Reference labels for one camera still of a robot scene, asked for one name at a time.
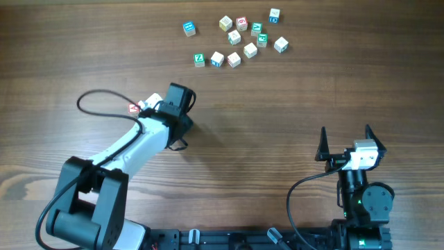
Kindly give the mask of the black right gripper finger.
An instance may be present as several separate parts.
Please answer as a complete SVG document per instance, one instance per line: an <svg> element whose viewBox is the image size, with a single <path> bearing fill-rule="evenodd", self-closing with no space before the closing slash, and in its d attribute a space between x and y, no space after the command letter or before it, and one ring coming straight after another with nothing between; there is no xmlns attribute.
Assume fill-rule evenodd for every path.
<svg viewBox="0 0 444 250"><path fill-rule="evenodd" d="M329 145L328 145L328 141L327 141L326 128L324 126L321 128L320 142L318 144L318 149L317 149L316 154L317 155L329 155L330 154Z"/></svg>
<svg viewBox="0 0 444 250"><path fill-rule="evenodd" d="M366 139L374 140L377 145L377 148L379 150L385 150L385 146L380 142L380 140L377 138L377 136L373 133L369 124L367 124L365 127L365 136L366 136Z"/></svg>

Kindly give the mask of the red letter A block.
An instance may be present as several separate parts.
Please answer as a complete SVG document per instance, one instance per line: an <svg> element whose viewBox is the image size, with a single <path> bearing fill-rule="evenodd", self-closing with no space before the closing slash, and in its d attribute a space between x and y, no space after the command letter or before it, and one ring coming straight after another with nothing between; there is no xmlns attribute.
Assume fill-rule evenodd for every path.
<svg viewBox="0 0 444 250"><path fill-rule="evenodd" d="M139 107L133 103L128 104L128 112L130 114L138 113L140 111Z"/></svg>

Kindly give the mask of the wooden block red picture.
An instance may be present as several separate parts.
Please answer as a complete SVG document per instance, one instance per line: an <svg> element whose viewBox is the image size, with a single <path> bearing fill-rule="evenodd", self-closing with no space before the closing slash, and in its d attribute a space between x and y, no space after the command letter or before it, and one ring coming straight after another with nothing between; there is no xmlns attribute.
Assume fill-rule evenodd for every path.
<svg viewBox="0 0 444 250"><path fill-rule="evenodd" d="M241 58L237 52L231 53L228 57L228 64L231 68L235 68L241 63Z"/></svg>

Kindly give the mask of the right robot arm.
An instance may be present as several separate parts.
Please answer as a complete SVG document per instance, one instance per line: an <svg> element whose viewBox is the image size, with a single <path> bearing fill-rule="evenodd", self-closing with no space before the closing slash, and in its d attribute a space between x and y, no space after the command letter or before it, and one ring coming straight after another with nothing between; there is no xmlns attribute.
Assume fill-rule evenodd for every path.
<svg viewBox="0 0 444 250"><path fill-rule="evenodd" d="M321 129L316 161L325 161L327 174L337 173L337 205L344 218L332 221L333 249L392 249L389 213L393 208L394 190L381 182L369 183L367 173L375 169L386 153L386 147L369 125L365 138L355 140L343 153L329 150L326 129Z"/></svg>

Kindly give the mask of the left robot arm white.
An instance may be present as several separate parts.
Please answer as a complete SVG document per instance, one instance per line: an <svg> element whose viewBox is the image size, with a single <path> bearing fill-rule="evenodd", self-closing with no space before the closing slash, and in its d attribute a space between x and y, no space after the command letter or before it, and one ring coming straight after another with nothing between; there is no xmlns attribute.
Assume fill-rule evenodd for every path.
<svg viewBox="0 0 444 250"><path fill-rule="evenodd" d="M125 218L128 184L152 158L173 144L188 144L193 126L188 113L196 93L171 83L166 98L156 95L127 118L134 126L104 152L85 160L72 156L60 172L52 200L41 212L35 239L43 248L41 229L75 249L157 249L151 229Z"/></svg>

